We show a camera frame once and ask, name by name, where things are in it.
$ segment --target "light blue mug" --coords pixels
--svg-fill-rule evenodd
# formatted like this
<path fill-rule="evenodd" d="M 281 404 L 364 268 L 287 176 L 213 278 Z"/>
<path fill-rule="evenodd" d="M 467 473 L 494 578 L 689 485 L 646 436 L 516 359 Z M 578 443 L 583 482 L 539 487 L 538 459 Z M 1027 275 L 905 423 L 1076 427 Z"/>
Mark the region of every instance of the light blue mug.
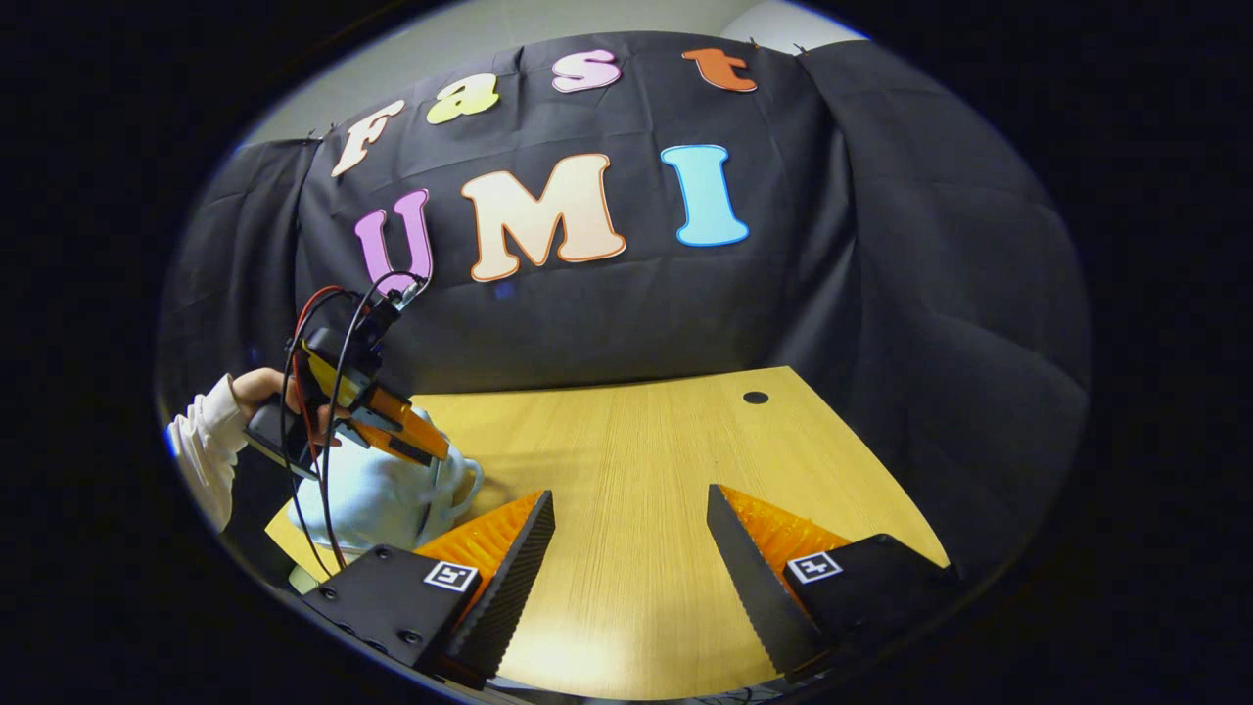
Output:
<path fill-rule="evenodd" d="M 426 412 L 415 408 L 413 413 L 430 422 Z M 347 438 L 341 441 L 342 446 L 331 448 L 327 500 L 331 526 L 345 560 L 380 543 L 412 551 L 451 530 L 482 488 L 482 466 L 451 443 L 447 461 L 420 466 L 375 448 L 361 448 Z M 454 506 L 452 497 L 467 472 L 474 473 L 474 485 L 466 498 Z M 309 538 L 330 548 L 318 483 L 302 481 L 296 497 Z M 287 518 L 299 527 L 294 505 L 288 507 Z"/>

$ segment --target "black cloth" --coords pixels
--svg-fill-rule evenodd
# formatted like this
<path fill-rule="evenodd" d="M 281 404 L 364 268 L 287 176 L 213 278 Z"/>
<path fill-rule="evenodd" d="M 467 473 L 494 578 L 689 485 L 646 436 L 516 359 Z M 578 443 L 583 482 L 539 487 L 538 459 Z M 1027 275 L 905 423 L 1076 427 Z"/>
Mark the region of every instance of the black cloth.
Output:
<path fill-rule="evenodd" d="M 757 89 L 702 79 L 680 54 L 720 48 Z M 623 75 L 579 93 L 553 63 L 609 49 Z M 445 85 L 497 76 L 496 105 L 442 124 Z M 331 177 L 347 128 L 405 109 Z M 749 235 L 689 247 L 662 149 L 718 144 Z M 499 280 L 479 258 L 467 180 L 512 173 L 534 195 L 554 165 L 603 153 L 626 249 Z M 1030 537 L 1071 462 L 1089 403 L 1090 332 L 1061 218 L 996 130 L 868 41 L 792 56 L 673 33 L 566 38 L 429 76 L 347 116 L 325 138 L 241 150 L 172 278 L 163 389 L 177 408 L 223 369 L 281 367 L 281 342 L 316 288 L 370 286 L 353 228 L 426 188 L 434 278 L 386 339 L 382 379 L 422 393 L 553 388 L 791 366 L 853 428 L 931 522 L 957 569 L 987 575 Z M 347 311 L 332 311 L 340 323 Z"/>

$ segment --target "blue letter i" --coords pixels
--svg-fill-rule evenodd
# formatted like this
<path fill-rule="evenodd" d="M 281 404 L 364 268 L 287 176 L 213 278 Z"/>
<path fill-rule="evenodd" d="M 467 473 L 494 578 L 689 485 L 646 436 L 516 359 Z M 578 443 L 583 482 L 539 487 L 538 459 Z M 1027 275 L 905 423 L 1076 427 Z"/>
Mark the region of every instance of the blue letter i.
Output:
<path fill-rule="evenodd" d="M 748 225 L 730 210 L 730 194 L 722 163 L 727 149 L 717 144 L 684 144 L 662 149 L 662 162 L 679 174 L 688 222 L 677 233 L 692 247 L 730 244 L 748 237 Z"/>

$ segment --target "table surface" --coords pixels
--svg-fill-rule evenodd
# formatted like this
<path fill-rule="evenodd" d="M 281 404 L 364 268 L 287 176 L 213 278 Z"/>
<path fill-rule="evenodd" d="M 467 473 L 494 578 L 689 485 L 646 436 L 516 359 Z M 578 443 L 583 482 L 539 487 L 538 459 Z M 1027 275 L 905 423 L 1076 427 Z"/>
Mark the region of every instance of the table surface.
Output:
<path fill-rule="evenodd" d="M 650 700 L 777 677 L 705 526 L 710 483 L 949 565 L 887 470 L 789 368 L 413 403 L 486 472 L 462 522 L 553 491 L 556 532 L 500 665 L 514 681 Z M 271 537 L 325 575 L 286 512 Z"/>

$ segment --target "black wire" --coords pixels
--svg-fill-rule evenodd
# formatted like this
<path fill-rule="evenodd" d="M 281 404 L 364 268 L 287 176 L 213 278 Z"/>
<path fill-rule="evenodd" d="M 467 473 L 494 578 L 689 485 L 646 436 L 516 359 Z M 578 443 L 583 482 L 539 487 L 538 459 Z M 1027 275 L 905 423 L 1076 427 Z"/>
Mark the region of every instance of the black wire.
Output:
<path fill-rule="evenodd" d="M 347 296 L 347 294 L 348 294 L 348 292 L 343 291 L 343 289 L 332 291 L 332 292 L 327 293 L 326 296 L 323 296 L 321 299 L 318 299 L 316 303 L 313 303 L 313 307 L 309 308 L 308 313 L 304 314 L 304 319 L 301 321 L 301 324 L 296 328 L 296 334 L 292 337 L 292 346 L 287 351 L 287 359 L 283 363 L 283 389 L 282 389 L 282 393 L 281 393 L 282 394 L 282 399 L 279 399 L 279 402 L 278 402 L 278 440 L 279 440 L 279 447 L 282 448 L 282 455 L 283 455 L 283 468 L 287 471 L 288 477 L 291 477 L 291 481 L 292 481 L 292 503 L 296 506 L 296 517 L 299 518 L 299 521 L 301 521 L 301 531 L 304 532 L 304 541 L 307 541 L 308 545 L 309 545 L 309 552 L 313 553 L 313 558 L 317 560 L 318 567 L 322 569 L 322 572 L 326 574 L 327 579 L 331 577 L 331 571 L 327 570 L 326 563 L 322 562 L 322 556 L 318 555 L 317 548 L 315 548 L 315 546 L 313 546 L 313 537 L 312 537 L 312 535 L 309 535 L 309 527 L 304 522 L 304 512 L 301 511 L 299 483 L 296 482 L 296 475 L 292 472 L 291 458 L 288 458 L 288 456 L 287 456 L 287 425 L 286 425 L 286 421 L 287 421 L 287 384 L 288 384 L 288 381 L 292 377 L 292 362 L 296 359 L 296 344 L 301 339 L 301 336 L 303 336 L 303 333 L 304 333 L 304 326 L 307 326 L 308 322 L 311 319 L 313 319 L 313 313 L 316 313 L 318 311 L 318 308 L 322 307 L 323 303 L 326 303 L 327 301 L 335 298 L 336 296 Z M 302 412 L 303 413 L 308 413 L 308 409 L 302 409 Z M 316 425 L 317 419 L 313 419 L 312 423 Z M 312 461 L 313 461 L 313 458 L 309 457 L 309 467 L 313 467 Z M 321 478 L 318 478 L 318 485 L 321 485 L 321 482 L 322 482 Z M 325 520 L 326 520 L 326 533 L 327 533 L 327 536 L 332 536 L 333 535 L 333 530 L 331 528 L 331 511 L 330 511 L 330 507 L 326 503 L 323 503 L 323 506 L 322 506 L 322 512 L 323 512 Z"/>
<path fill-rule="evenodd" d="M 376 278 L 375 282 L 372 284 L 370 284 L 370 289 L 366 291 L 366 293 L 361 297 L 361 301 L 357 302 L 357 309 L 352 313 L 352 322 L 348 323 L 348 329 L 343 334 L 343 346 L 340 347 L 340 362 L 335 366 L 335 384 L 331 386 L 331 413 L 327 414 L 327 425 L 326 425 L 326 427 L 327 427 L 327 438 L 328 440 L 330 440 L 332 430 L 336 426 L 335 406 L 336 406 L 336 402 L 340 398 L 340 381 L 343 378 L 343 362 L 348 357 L 348 342 L 352 339 L 352 332 L 357 327 L 357 321 L 361 319 L 361 311 L 366 307 L 366 303 L 370 301 L 370 296 L 375 292 L 375 289 L 378 288 L 380 283 L 382 283 L 385 279 L 387 279 L 388 277 L 391 277 L 393 274 L 407 275 L 407 277 L 412 278 L 415 283 L 422 283 L 422 279 L 420 279 L 417 277 L 417 274 L 415 274 L 412 272 L 406 272 L 403 269 L 392 269 L 392 270 L 382 274 L 381 277 Z M 327 443 L 326 446 L 322 447 L 322 471 L 320 473 L 320 477 L 322 478 L 322 481 L 318 483 L 318 486 L 322 490 L 322 506 L 323 507 L 330 507 L 330 491 L 328 491 L 328 486 L 331 485 L 331 445 L 330 443 Z M 335 535 L 332 535 L 331 531 L 330 531 L 330 528 L 331 528 L 331 523 L 330 522 L 331 522 L 331 518 L 330 518 L 330 516 L 327 516 L 327 532 L 326 533 L 327 533 L 327 537 L 331 540 L 331 546 L 335 548 L 335 557 L 336 557 L 336 560 L 340 561 L 340 570 L 343 570 L 343 567 L 345 567 L 343 556 L 340 555 L 340 543 L 335 540 Z"/>

